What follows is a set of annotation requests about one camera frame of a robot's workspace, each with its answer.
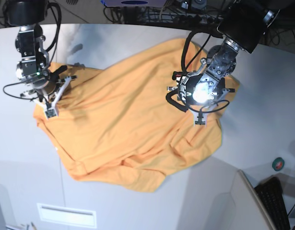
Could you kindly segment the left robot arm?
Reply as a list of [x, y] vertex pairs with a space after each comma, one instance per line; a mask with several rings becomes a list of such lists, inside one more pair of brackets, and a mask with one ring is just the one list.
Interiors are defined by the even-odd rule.
[[225, 77], [235, 70], [239, 51], [251, 54], [279, 12], [259, 0], [234, 1], [217, 27], [224, 41], [213, 46], [200, 59], [199, 69], [192, 72], [187, 70], [190, 64], [185, 62], [186, 54], [198, 31], [191, 31], [183, 47], [181, 71], [172, 75], [177, 85], [168, 89], [166, 101], [182, 112], [190, 110], [199, 115], [208, 114], [207, 108], [213, 105], [227, 102], [224, 95], [235, 90], [225, 87]]

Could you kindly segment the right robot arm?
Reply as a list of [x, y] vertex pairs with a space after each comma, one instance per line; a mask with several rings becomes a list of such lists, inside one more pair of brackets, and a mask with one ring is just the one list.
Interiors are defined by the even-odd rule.
[[[52, 11], [57, 28], [52, 43], [45, 48], [43, 43], [46, 37], [40, 22], [45, 20], [48, 10]], [[57, 49], [62, 21], [59, 4], [48, 0], [8, 0], [6, 17], [10, 25], [19, 27], [15, 47], [21, 54], [21, 60], [17, 63], [16, 77], [20, 84], [32, 87], [18, 98], [52, 107], [67, 85], [66, 80], [60, 78], [60, 74], [68, 69], [66, 65], [54, 72], [49, 69], [53, 59], [49, 51]]]

